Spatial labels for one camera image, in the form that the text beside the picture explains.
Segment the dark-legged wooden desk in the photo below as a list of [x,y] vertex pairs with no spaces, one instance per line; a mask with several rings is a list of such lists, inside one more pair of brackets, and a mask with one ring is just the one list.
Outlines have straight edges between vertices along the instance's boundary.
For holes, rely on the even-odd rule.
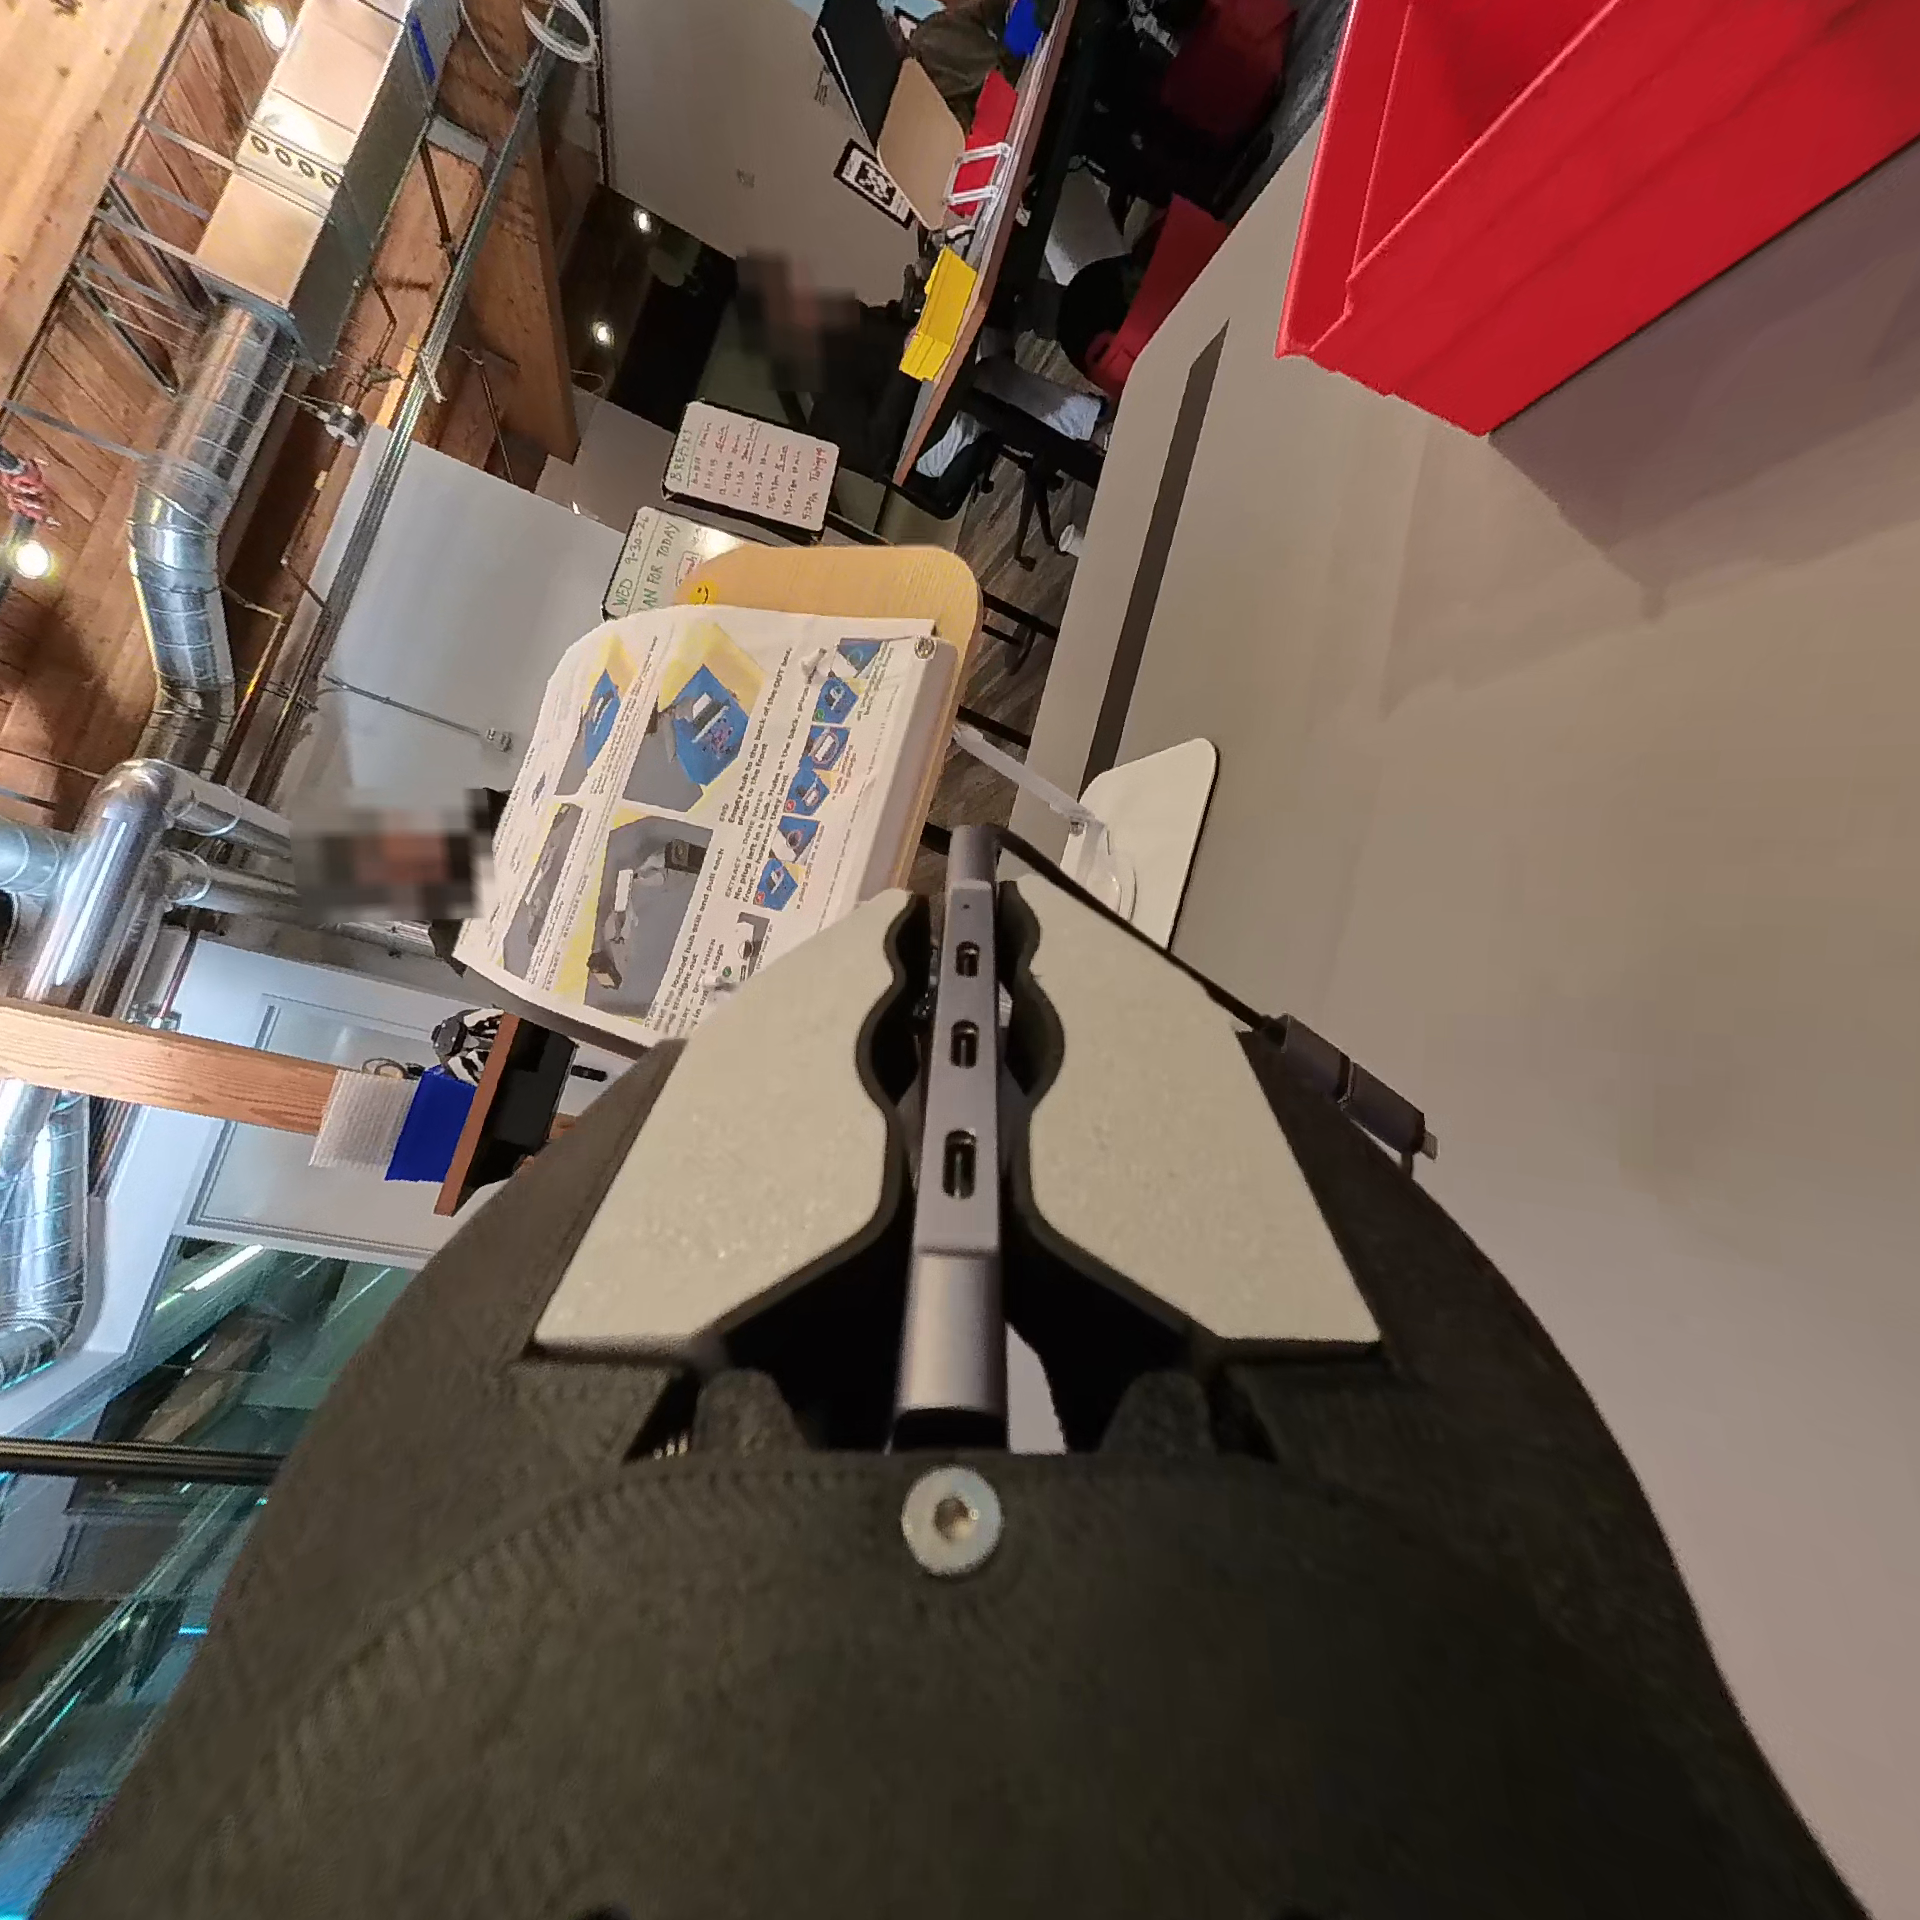
[[975,278],[943,367],[919,387],[889,474],[895,488],[904,486],[926,446],[941,437],[947,414],[968,392],[983,330],[1022,325],[1068,168],[1080,146],[1096,69],[1121,15],[1124,4],[1116,3],[1061,3],[1023,61],[1005,140],[1009,151],[995,157],[987,211],[957,248]]

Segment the white and blue box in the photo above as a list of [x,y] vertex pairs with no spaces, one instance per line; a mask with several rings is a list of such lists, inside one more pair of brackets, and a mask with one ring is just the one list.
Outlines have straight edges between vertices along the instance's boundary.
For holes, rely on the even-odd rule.
[[310,1168],[348,1168],[388,1184],[443,1184],[456,1156],[475,1084],[443,1067],[413,1077],[339,1072],[326,1092]]

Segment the brown wooden desk frame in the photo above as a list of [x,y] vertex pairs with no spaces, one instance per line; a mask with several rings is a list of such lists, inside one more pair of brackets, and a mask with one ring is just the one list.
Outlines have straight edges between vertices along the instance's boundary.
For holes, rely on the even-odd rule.
[[[32,1090],[253,1125],[313,1146],[332,1082],[349,1067],[5,999],[3,1070]],[[439,1215],[460,1214],[576,1125],[559,1109],[568,1078],[568,1044],[513,1014],[500,1021],[453,1168],[436,1186]]]

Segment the black swivel office chair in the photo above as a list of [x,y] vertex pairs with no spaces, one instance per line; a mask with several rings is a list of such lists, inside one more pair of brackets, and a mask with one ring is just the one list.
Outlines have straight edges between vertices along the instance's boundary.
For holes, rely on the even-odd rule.
[[1083,526],[1054,520],[1061,488],[1096,491],[1113,437],[1116,400],[1069,389],[998,356],[973,373],[928,427],[928,444],[897,485],[903,499],[936,520],[992,491],[998,463],[1020,471],[1015,565],[1031,571],[1039,538],[1056,555],[1080,552]]

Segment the whiteboard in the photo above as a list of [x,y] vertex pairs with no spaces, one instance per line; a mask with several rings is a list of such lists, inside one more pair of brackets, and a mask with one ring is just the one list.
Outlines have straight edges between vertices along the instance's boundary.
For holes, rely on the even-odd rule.
[[839,467],[841,447],[829,438],[692,400],[665,458],[663,501],[819,543]]
[[675,605],[694,571],[737,543],[702,520],[638,508],[603,594],[603,620]]

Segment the red and black bag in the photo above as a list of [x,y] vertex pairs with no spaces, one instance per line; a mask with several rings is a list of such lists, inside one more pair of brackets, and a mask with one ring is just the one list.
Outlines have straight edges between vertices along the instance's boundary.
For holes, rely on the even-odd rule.
[[1077,322],[1086,341],[1069,349],[1078,370],[1110,400],[1119,400],[1140,355],[1164,322],[1201,277],[1229,229],[1185,199],[1172,199],[1149,232],[1143,251],[1099,260],[1078,278],[1092,277],[1078,301]]

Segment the silver insulated pipe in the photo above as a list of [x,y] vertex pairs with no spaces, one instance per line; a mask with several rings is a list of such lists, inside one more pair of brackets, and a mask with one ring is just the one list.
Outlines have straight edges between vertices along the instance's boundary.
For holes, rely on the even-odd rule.
[[[39,1013],[91,1013],[110,960],[168,906],[215,909],[216,872],[177,855],[180,832],[289,860],[292,832],[264,806],[166,759],[131,759],[91,792],[80,824],[40,867],[48,883],[19,984]],[[53,1364],[86,1307],[89,1100],[5,1070],[3,1378]]]

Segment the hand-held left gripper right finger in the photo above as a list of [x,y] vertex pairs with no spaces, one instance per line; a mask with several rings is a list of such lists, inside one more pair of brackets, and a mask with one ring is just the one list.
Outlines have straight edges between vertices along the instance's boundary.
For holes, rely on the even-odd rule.
[[998,895],[1009,966],[1008,1306],[1069,1448],[1135,1384],[1369,1364],[1383,1330],[1240,1027],[1158,946],[1045,877]]

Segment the printed instruction sheet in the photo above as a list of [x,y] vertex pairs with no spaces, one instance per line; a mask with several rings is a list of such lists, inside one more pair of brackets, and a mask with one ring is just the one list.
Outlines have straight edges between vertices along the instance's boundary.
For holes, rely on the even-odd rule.
[[683,1040],[912,862],[959,662],[912,616],[592,629],[543,688],[454,963],[608,1044]]

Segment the yellow box stack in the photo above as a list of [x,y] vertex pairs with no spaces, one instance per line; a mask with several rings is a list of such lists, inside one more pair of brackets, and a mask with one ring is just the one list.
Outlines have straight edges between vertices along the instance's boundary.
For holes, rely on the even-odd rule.
[[901,373],[919,383],[936,381],[947,373],[961,341],[973,292],[975,269],[952,247],[941,247],[926,275],[919,316],[903,338]]

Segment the instruction sheet on stand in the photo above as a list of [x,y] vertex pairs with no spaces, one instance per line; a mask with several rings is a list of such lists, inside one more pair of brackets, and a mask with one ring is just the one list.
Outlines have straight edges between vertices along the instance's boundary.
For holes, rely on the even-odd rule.
[[[936,638],[955,644],[959,670],[947,709],[947,743],[936,775],[924,784],[926,812],[893,884],[909,880],[920,853],[934,788],[951,749],[961,749],[1068,824],[1062,868],[1095,900],[1117,911],[1158,946],[1171,943],[1183,888],[1192,868],[1214,797],[1217,754],[1204,739],[1153,751],[1095,775],[1080,795],[1045,780],[1023,759],[1008,754],[979,720],[961,716],[961,694],[985,626],[985,604],[973,571],[940,546],[766,546],[740,543],[694,571],[672,607],[758,607],[824,616],[912,616],[931,621]],[[536,1014],[484,980],[495,1003],[557,1027],[608,1050],[589,1029]]]

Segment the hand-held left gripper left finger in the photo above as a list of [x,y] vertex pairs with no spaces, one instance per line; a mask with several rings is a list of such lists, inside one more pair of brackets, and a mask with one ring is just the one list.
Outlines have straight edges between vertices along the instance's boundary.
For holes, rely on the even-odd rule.
[[884,1444],[928,960],[926,898],[892,888],[694,1029],[534,1326],[542,1357],[757,1371],[816,1444]]

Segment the small black white tag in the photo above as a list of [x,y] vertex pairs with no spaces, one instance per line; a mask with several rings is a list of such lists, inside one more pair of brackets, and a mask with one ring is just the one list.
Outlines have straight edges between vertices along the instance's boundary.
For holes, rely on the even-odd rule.
[[860,142],[851,140],[843,146],[832,167],[832,179],[884,214],[893,227],[909,229],[917,221],[901,184],[884,171],[877,156]]

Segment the red plastic bin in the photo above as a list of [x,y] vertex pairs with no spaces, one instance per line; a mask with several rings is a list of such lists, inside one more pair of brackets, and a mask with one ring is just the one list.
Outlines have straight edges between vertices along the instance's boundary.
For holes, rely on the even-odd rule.
[[1916,134],[1916,3],[1357,3],[1278,356],[1486,437]]

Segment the black tripod pole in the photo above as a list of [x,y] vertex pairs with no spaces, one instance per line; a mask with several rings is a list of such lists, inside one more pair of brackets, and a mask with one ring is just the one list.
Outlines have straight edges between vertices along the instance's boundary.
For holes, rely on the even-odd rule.
[[112,1483],[269,1485],[284,1455],[153,1443],[3,1437],[3,1475]]

